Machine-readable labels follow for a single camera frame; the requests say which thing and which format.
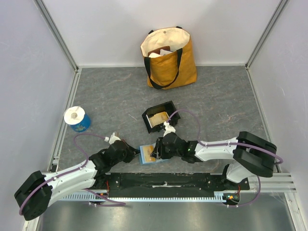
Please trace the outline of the teal leather card holder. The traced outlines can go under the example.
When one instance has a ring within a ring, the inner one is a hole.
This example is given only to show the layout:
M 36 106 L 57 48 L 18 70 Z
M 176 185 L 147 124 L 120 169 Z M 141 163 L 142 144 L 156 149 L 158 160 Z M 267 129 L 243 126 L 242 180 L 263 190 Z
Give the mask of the teal leather card holder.
M 154 144 L 140 146 L 139 160 L 141 165 L 156 164 L 165 161 L 164 159 L 155 159 L 154 157 L 151 157 L 153 150 Z

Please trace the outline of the black plastic tray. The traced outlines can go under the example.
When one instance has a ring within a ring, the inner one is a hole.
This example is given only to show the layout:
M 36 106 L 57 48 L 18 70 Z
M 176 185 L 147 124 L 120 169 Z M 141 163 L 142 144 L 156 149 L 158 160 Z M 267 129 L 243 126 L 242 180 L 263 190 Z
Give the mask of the black plastic tray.
M 159 132 L 164 127 L 164 122 L 176 111 L 172 101 L 168 101 L 146 109 L 141 115 L 148 133 Z

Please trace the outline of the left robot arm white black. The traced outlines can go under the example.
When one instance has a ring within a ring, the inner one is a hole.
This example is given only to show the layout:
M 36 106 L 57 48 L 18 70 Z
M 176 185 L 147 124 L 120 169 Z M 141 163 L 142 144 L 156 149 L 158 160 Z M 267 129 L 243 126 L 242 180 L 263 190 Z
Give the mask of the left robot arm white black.
M 139 149 L 116 140 L 73 167 L 58 172 L 33 172 L 14 194 L 19 215 L 26 221 L 33 220 L 69 194 L 91 187 L 101 189 L 106 183 L 105 173 L 120 162 L 131 162 L 138 154 Z

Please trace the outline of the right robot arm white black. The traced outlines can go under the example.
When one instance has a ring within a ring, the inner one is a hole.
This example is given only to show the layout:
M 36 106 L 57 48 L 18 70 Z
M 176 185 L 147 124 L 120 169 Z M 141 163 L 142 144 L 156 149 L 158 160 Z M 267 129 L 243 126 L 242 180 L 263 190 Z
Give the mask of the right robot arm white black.
M 185 141 L 171 132 L 156 141 L 151 157 L 171 159 L 180 157 L 190 164 L 210 160 L 234 160 L 227 164 L 218 180 L 220 189 L 237 188 L 244 179 L 256 175 L 271 178 L 277 147 L 252 133 L 241 131 L 235 138 L 225 141 Z

